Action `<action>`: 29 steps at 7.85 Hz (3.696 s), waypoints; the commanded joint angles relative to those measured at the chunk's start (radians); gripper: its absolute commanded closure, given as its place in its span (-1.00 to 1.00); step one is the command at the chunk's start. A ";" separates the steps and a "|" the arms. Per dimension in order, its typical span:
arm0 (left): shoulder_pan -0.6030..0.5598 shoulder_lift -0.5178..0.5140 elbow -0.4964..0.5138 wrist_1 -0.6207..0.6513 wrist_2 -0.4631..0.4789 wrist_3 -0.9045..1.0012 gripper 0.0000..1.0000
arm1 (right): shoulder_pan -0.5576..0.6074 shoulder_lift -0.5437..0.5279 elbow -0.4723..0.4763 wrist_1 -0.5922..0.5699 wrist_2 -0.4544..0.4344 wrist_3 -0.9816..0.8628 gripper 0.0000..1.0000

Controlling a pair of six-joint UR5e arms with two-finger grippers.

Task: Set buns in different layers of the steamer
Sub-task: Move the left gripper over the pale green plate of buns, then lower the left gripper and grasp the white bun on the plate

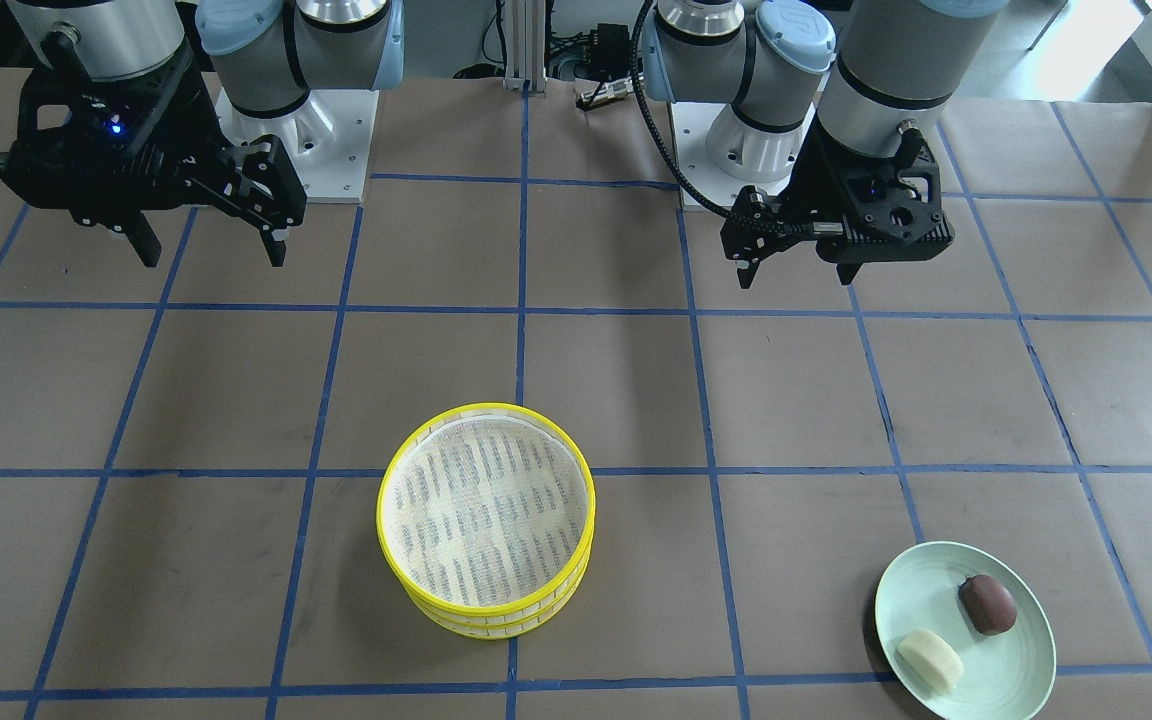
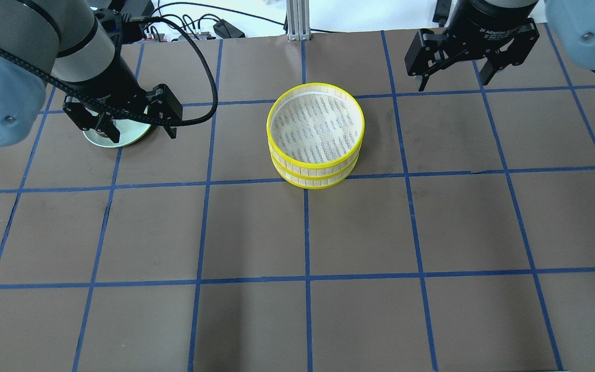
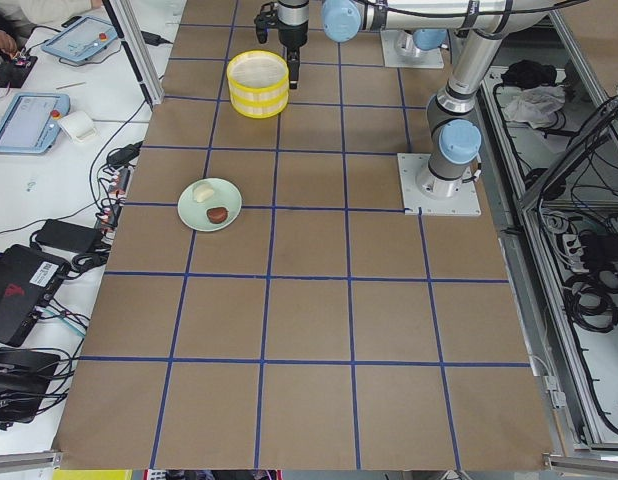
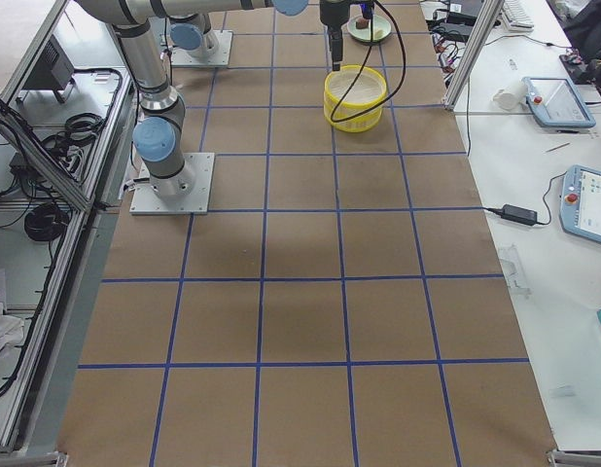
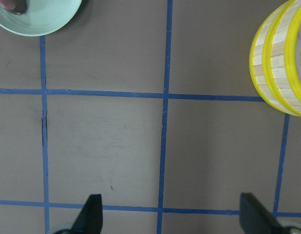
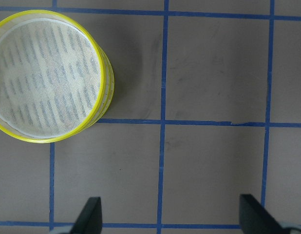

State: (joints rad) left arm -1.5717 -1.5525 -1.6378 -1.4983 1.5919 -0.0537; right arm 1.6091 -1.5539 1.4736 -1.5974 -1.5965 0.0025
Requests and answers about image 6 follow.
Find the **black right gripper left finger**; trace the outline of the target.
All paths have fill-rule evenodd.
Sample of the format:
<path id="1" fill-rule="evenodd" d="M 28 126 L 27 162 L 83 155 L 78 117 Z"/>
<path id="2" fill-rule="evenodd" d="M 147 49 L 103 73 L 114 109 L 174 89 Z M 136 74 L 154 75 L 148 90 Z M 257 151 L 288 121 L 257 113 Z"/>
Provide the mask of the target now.
<path id="1" fill-rule="evenodd" d="M 72 234 L 100 234 L 102 231 L 102 207 L 100 197 L 90 197 L 76 222 Z"/>

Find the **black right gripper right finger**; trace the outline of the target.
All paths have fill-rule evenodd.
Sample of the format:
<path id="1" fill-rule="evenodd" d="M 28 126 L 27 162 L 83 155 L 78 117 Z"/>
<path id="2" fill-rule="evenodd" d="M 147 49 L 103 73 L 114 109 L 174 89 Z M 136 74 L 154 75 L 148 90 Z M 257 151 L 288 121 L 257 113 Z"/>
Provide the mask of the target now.
<path id="1" fill-rule="evenodd" d="M 244 234 L 289 234 L 253 195 L 239 197 L 239 225 Z"/>

